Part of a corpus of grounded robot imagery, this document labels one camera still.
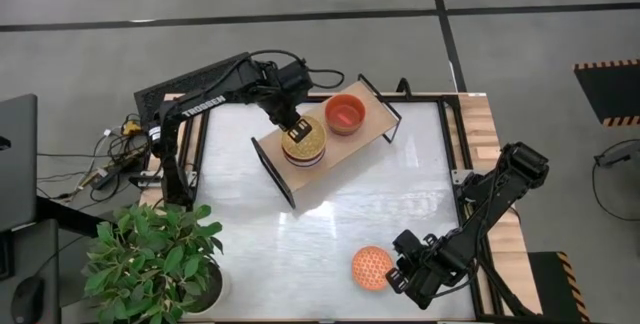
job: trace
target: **orange ball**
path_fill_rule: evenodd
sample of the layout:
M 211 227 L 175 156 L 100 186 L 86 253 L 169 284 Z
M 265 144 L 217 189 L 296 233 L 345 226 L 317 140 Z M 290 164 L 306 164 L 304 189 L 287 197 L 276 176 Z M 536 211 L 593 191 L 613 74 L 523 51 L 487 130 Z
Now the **orange ball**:
M 353 257 L 351 270 L 353 279 L 367 290 L 382 290 L 387 286 L 385 274 L 393 268 L 387 252 L 376 246 L 360 249 Z

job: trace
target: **white pot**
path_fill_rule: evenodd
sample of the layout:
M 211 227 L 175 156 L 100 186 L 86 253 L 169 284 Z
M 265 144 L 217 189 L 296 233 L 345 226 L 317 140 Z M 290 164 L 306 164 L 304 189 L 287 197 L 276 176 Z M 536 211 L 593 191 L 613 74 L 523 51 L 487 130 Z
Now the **white pot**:
M 222 276 L 222 290 L 220 290 L 220 295 L 218 296 L 218 299 L 216 299 L 216 301 L 213 304 L 211 304 L 211 306 L 208 307 L 207 309 L 199 312 L 189 312 L 189 314 L 193 314 L 193 315 L 204 314 L 209 310 L 211 310 L 212 308 L 215 308 L 216 305 L 218 305 L 218 303 L 220 303 L 227 296 L 229 296 L 229 293 L 231 292 L 231 276 L 226 270 L 223 270 L 221 267 L 218 267 L 218 270 L 220 270 L 220 275 Z

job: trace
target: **green leaves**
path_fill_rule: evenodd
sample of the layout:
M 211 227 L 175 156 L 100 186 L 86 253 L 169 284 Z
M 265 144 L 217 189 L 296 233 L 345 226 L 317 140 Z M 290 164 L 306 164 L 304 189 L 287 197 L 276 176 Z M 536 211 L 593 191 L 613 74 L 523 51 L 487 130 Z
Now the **green leaves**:
M 129 318 L 138 315 L 142 312 L 144 312 L 145 310 L 149 309 L 151 307 L 151 305 L 153 305 L 152 301 L 150 298 L 145 298 L 141 301 L 137 301 L 137 302 L 131 302 L 128 306 L 127 306 L 127 316 Z
M 144 272 L 140 275 L 142 280 L 147 280 L 149 278 L 153 278 L 156 274 L 160 273 L 160 269 L 149 270 L 148 272 Z
M 211 215 L 207 205 L 182 210 L 134 205 L 116 210 L 116 224 L 97 226 L 82 272 L 86 295 L 102 303 L 101 324 L 139 319 L 174 324 L 209 289 L 207 265 L 216 248 L 222 253 L 222 242 L 214 237 L 222 225 L 198 224 Z
M 200 263 L 200 258 L 194 257 L 189 259 L 187 265 L 184 267 L 184 278 L 191 278 L 198 271 L 198 264 Z
M 100 324 L 113 324 L 115 315 L 115 309 L 112 306 L 104 308 L 98 313 L 98 322 Z
M 198 296 L 202 292 L 200 290 L 200 286 L 195 282 L 186 282 L 186 283 L 182 283 L 180 285 L 184 288 L 184 290 L 187 293 L 189 293 L 191 295 L 194 295 L 194 296 Z
M 111 223 L 102 222 L 97 225 L 97 229 L 98 238 L 100 238 L 100 241 L 102 241 L 103 243 L 111 243 L 114 241 L 113 232 L 111 231 Z
M 142 269 L 142 267 L 144 266 L 144 261 L 145 258 L 142 255 L 135 258 L 131 263 L 131 270 L 140 271 L 140 269 Z
M 220 250 L 220 253 L 224 254 L 224 250 L 222 250 L 222 242 L 214 237 L 211 237 L 209 239 L 211 239 L 211 242 L 213 243 L 213 245 L 215 245 L 215 247 L 218 248 L 218 250 Z
M 131 300 L 140 301 L 144 296 L 144 284 L 138 284 L 138 286 L 131 292 Z
M 115 269 L 115 267 L 105 269 L 95 274 L 94 276 L 90 277 L 84 286 L 85 293 L 92 293 L 98 290 L 100 286 L 102 286 L 102 284 L 104 283 L 105 279 L 107 279 L 107 276 L 109 275 L 109 273 L 113 271 L 113 269 Z
M 198 228 L 198 235 L 203 237 L 211 237 L 222 231 L 222 224 L 215 222 L 207 225 L 206 227 Z
M 147 235 L 149 233 L 149 223 L 142 216 L 136 216 L 133 219 L 136 230 L 139 235 Z
M 154 315 L 149 324 L 162 324 L 162 313 Z
M 131 295 L 131 292 L 129 291 L 129 289 L 120 289 L 118 295 L 122 298 L 128 298 L 129 295 Z
M 124 302 L 122 302 L 122 299 L 120 298 L 116 298 L 116 300 L 113 302 L 113 309 L 115 311 L 115 316 L 118 319 L 127 319 L 127 308 L 124 306 Z
M 131 222 L 131 214 L 125 214 L 120 220 L 118 220 L 118 229 L 120 229 L 121 233 L 129 230 L 129 223 Z
M 143 256 L 145 259 L 148 259 L 148 260 L 153 259 L 153 258 L 155 258 L 155 257 L 156 257 L 156 255 L 155 255 L 155 254 L 153 254 L 153 250 L 151 250 L 151 249 L 149 249 L 149 248 L 142 248 L 142 249 L 140 249 L 140 254 L 142 254 L 142 256 Z
M 182 246 L 177 246 L 171 249 L 171 251 L 167 255 L 167 259 L 164 261 L 164 267 L 162 268 L 162 270 L 165 273 L 169 273 L 170 271 L 176 269 L 178 264 L 180 264 L 180 260 L 182 260 L 183 255 L 184 251 L 182 249 Z
M 204 219 L 211 214 L 211 207 L 208 205 L 201 205 L 196 209 L 196 219 Z

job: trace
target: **wooden tray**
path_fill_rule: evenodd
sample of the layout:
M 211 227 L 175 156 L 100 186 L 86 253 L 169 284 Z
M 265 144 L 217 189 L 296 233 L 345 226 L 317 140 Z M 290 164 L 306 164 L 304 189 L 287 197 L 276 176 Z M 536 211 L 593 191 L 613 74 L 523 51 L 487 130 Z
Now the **wooden tray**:
M 326 152 L 324 158 L 318 164 L 310 168 L 301 168 L 287 161 L 282 152 L 282 131 L 279 129 L 274 130 L 258 141 L 255 138 L 251 138 L 262 164 L 293 208 L 295 208 L 294 192 L 321 178 L 331 168 L 360 148 L 371 143 L 374 139 L 384 136 L 391 143 L 393 136 L 389 138 L 385 133 L 393 127 L 396 127 L 397 130 L 397 126 L 402 119 L 388 102 L 381 101 L 380 93 L 370 83 L 357 81 L 340 93 L 351 94 L 362 100 L 366 109 L 366 117 L 362 126 L 354 134 L 340 136 L 333 133 L 326 124 L 324 108 L 327 101 L 303 113 L 318 120 L 327 131 Z

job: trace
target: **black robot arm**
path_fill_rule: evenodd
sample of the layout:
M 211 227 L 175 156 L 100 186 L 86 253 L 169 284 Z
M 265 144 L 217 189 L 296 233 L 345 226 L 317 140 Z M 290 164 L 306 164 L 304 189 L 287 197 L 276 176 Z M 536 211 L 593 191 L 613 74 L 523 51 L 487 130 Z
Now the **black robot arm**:
M 306 98 L 313 82 L 303 59 L 283 68 L 273 62 L 258 62 L 252 54 L 239 56 L 215 82 L 185 95 L 162 102 L 148 128 L 151 152 L 160 159 L 162 194 L 167 203 L 190 208 L 194 195 L 184 168 L 176 160 L 180 123 L 227 101 L 256 103 L 271 122 L 287 131 L 296 142 L 310 130 L 295 107 Z
M 549 171 L 547 161 L 523 143 L 508 144 L 502 149 L 495 169 L 486 175 L 469 175 L 456 189 L 458 205 L 475 204 L 473 214 L 460 228 L 440 238 L 429 234 L 424 238 L 426 245 L 411 231 L 402 232 L 393 241 L 400 255 L 397 269 L 386 275 L 395 292 L 405 293 L 421 309 L 426 309 L 440 286 L 452 287 L 465 275 L 473 275 L 479 240 L 516 200 L 544 183 Z M 514 298 L 509 293 L 505 296 Z M 517 299 L 507 303 L 524 308 Z M 531 313 L 526 308 L 519 312 Z

